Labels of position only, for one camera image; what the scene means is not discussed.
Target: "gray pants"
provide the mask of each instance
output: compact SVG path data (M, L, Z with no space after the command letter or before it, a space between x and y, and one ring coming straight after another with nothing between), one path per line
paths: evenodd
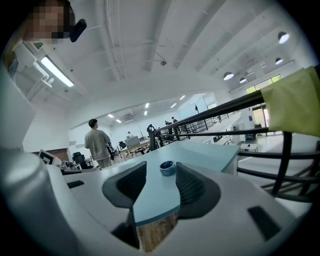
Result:
M110 157L107 157L105 159L97 160L99 166L101 169L111 166Z

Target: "yellow-green cloth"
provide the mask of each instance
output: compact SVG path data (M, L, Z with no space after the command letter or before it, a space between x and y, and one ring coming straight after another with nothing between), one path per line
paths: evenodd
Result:
M320 81L313 67L261 89L269 130L320 137Z

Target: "ceiling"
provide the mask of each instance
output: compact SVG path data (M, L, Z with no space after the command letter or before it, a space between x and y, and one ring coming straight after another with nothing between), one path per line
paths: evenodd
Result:
M165 112L177 110L181 104L188 101L191 97L192 95L186 95L183 99L181 99L181 97L172 97L172 98L167 98L167 99L158 100L154 102L146 102L146 103L149 103L148 108L146 108L146 104L137 105L137 106L116 111L113 113L108 113L108 114L112 114L114 116L113 118L106 115L106 116L100 117L99 119L100 120L102 119L105 124L112 126L117 123L116 119L119 119L124 123L128 123L128 122L132 122L133 120L150 118L152 116L157 116Z
M76 19L85 19L87 29L76 42L45 45L43 52L75 83L65 92L65 85L55 79L53 89L39 94L54 98L58 105L85 103L92 92L105 92L106 88L111 92L120 81L172 72L210 76L233 90L243 85L239 79L257 65L265 63L262 72L267 74L279 67L275 65L277 57L284 60L281 66L290 62L298 40L294 23L272 0L70 2ZM280 31L290 34L285 44L279 44ZM167 62L164 66L160 65L163 60ZM233 72L235 77L223 81L225 72ZM158 95L158 100L165 98ZM141 113L140 108L119 115Z

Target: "round ceiling light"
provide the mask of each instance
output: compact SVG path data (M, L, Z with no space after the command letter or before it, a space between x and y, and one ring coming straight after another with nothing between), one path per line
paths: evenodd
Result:
M224 76L223 76L223 80L229 80L229 79L231 79L231 78L233 78L235 75L234 74L232 74L231 72L226 72L225 74L224 74Z
M244 78L244 77L242 77L242 78L240 79L240 84L243 84L243 83L246 82L246 81L247 81L247 79Z
M282 58L276 58L275 59L275 64L279 65L281 62L283 62L284 60Z
M289 34L287 34L286 32L281 31L281 32L278 34L279 44L283 44L283 43L285 43L286 41L288 41L289 37L290 37Z

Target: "black railing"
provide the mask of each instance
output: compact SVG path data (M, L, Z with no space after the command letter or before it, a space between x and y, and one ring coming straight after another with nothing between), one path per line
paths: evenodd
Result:
M320 66L315 67L318 76L320 77ZM234 131L218 131L218 132L204 132L209 130L216 123L222 122L224 119L229 118L235 114L236 111L255 106L257 104L264 103L261 91L255 91L247 94L240 98L231 100L225 104L219 105L213 109L201 112L179 122L170 124L166 127L149 131L149 136L153 138L150 143L151 151L157 149L155 137L158 137L160 146L163 147L167 144L175 141L183 141L191 139L191 137L201 136L226 136L226 135L249 135L249 134L263 134L270 131L266 128L255 128L248 130L234 130ZM292 200L297 202L312 202L314 200L312 192L309 192L311 184L320 184L319 164L320 164L320 143L317 144L315 152L302 152L302 153L291 153L292 147L292 133L283 132L283 147L282 153L268 153L268 152L243 152L238 153L239 156L243 157L255 157L255 158L267 158L267 159L281 159L279 170L277 174L270 174L255 170L249 170L244 168L237 168L239 173L261 177L265 179L275 180L272 186L272 190L269 190L272 196ZM312 165L309 170L303 170L303 174L308 172L307 176L286 176L288 164L290 160L302 160L302 159L313 159ZM283 185L284 182L291 182L293 184L302 184L299 195L288 195L280 192L281 189L288 187L291 184Z

